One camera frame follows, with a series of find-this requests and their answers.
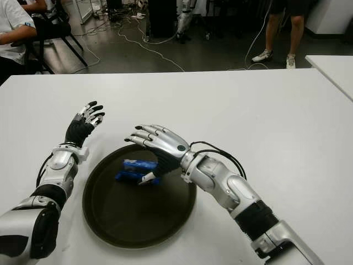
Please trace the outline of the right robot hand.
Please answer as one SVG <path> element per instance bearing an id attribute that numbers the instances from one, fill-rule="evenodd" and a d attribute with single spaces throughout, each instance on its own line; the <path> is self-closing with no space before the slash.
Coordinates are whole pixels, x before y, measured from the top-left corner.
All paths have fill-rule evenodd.
<path id="1" fill-rule="evenodd" d="M 142 177 L 139 185 L 148 184 L 179 168 L 183 157 L 190 151 L 189 144 L 183 138 L 163 126 L 138 125 L 135 129 L 124 141 L 133 142 L 153 152 L 158 162 L 152 172 Z"/>

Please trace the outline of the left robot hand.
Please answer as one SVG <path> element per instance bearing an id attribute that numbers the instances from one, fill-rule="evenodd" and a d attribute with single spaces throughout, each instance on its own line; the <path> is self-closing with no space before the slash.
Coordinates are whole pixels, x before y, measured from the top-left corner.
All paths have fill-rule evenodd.
<path id="1" fill-rule="evenodd" d="M 70 122 L 66 130 L 64 143 L 70 143 L 81 148 L 86 138 L 102 123 L 105 115 L 102 110 L 103 106 L 98 105 L 97 101 L 84 105 Z"/>

